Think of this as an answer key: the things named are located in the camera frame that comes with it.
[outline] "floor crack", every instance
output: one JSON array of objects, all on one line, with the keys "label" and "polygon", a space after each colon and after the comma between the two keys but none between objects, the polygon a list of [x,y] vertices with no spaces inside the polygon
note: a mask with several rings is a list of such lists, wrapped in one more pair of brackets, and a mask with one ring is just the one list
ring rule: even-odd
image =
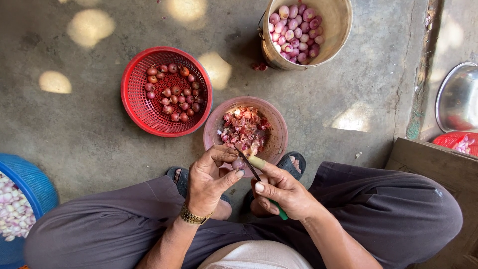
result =
[{"label": "floor crack", "polygon": [[397,110],[398,110],[398,105],[400,104],[400,87],[402,86],[402,83],[403,83],[403,77],[405,76],[405,62],[406,62],[406,59],[407,59],[407,55],[408,55],[408,47],[410,46],[410,41],[412,39],[412,31],[411,31],[411,28],[412,28],[412,22],[413,22],[413,10],[415,9],[415,4],[416,4],[416,0],[413,1],[413,6],[412,6],[412,12],[410,14],[410,23],[408,25],[408,31],[410,32],[410,35],[408,36],[408,42],[407,42],[407,47],[406,47],[406,50],[405,50],[405,56],[403,57],[403,72],[402,72],[402,76],[400,77],[400,82],[398,84],[398,87],[397,87],[397,91],[395,92],[395,94],[397,95],[397,102],[395,103],[395,110],[394,110],[394,117],[393,117],[393,120],[394,120],[394,124],[395,124],[395,127],[393,128],[393,138],[395,138],[395,134],[397,133],[397,117],[398,117],[398,114],[397,114]]}]

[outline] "gray pants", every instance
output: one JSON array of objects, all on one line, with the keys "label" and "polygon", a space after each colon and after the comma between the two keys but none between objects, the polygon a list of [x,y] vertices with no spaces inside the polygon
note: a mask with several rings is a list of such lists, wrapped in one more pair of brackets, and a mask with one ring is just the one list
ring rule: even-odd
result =
[{"label": "gray pants", "polygon": [[[385,269],[424,261],[460,231],[460,208],[441,185],[398,171],[323,162],[309,189]],[[32,228],[25,259],[32,269],[132,269],[178,215],[184,198],[166,176],[74,199]],[[324,269],[304,227],[279,217],[236,224],[209,220],[184,259],[195,269],[211,253],[244,240],[272,240]]]}]

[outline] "knife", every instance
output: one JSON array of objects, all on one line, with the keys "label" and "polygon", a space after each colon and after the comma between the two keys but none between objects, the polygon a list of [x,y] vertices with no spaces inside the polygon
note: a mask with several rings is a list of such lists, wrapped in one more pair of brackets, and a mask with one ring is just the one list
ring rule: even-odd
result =
[{"label": "knife", "polygon": [[[237,152],[239,153],[239,157],[241,157],[244,162],[246,163],[247,167],[249,167],[249,169],[252,171],[253,175],[256,177],[256,179],[258,181],[261,181],[261,178],[259,177],[259,175],[257,174],[256,170],[254,169],[254,166],[252,166],[252,164],[250,164],[249,160],[246,158],[246,156],[244,155],[244,153],[242,153],[241,149],[237,146],[237,145],[234,145],[234,147],[236,148]],[[272,200],[272,199],[269,199],[269,201],[271,201],[271,203],[275,204],[277,206],[277,208],[279,209],[279,216],[283,219],[283,220],[286,220],[288,219],[289,217],[287,216],[287,213],[281,208],[281,206],[279,205],[278,202]]]}]

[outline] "blue plastic basket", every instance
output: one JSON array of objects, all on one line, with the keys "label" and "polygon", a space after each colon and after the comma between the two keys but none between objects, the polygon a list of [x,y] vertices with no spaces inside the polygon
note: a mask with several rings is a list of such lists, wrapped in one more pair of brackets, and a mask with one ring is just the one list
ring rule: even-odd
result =
[{"label": "blue plastic basket", "polygon": [[[58,196],[52,183],[32,163],[16,155],[0,153],[0,171],[25,194],[37,220],[58,205]],[[0,269],[17,269],[25,265],[24,243],[23,237],[16,237],[10,242],[0,237]]]}]

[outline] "stainless steel bowl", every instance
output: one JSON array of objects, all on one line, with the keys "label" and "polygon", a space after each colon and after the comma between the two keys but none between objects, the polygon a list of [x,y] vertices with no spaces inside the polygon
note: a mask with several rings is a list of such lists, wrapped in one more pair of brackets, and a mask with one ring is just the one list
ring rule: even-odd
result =
[{"label": "stainless steel bowl", "polygon": [[435,105],[436,121],[444,132],[478,129],[478,66],[466,62],[443,80]]}]

